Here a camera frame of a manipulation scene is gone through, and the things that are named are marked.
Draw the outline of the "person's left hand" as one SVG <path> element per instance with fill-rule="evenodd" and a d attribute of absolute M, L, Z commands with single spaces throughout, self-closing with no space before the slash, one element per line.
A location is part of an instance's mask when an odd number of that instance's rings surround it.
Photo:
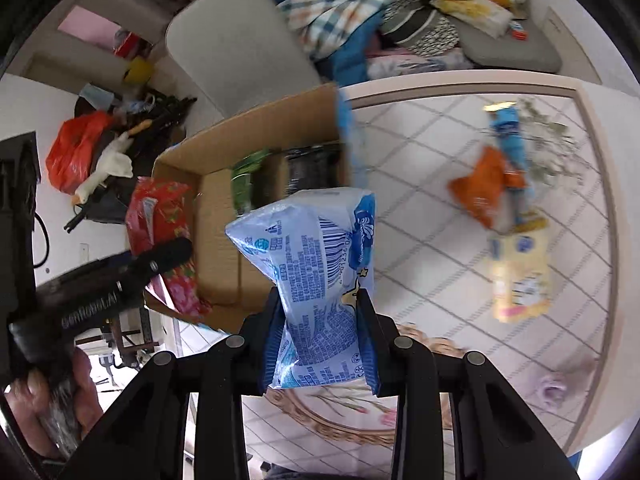
<path fill-rule="evenodd" d="M 73 375 L 77 385 L 72 403 L 74 419 L 83 439 L 103 415 L 98 390 L 91 378 L 89 357 L 79 348 L 73 354 Z M 43 422 L 51 416 L 52 400 L 46 378 L 32 370 L 25 379 L 17 379 L 4 395 L 28 446 L 45 458 L 62 458 Z"/>

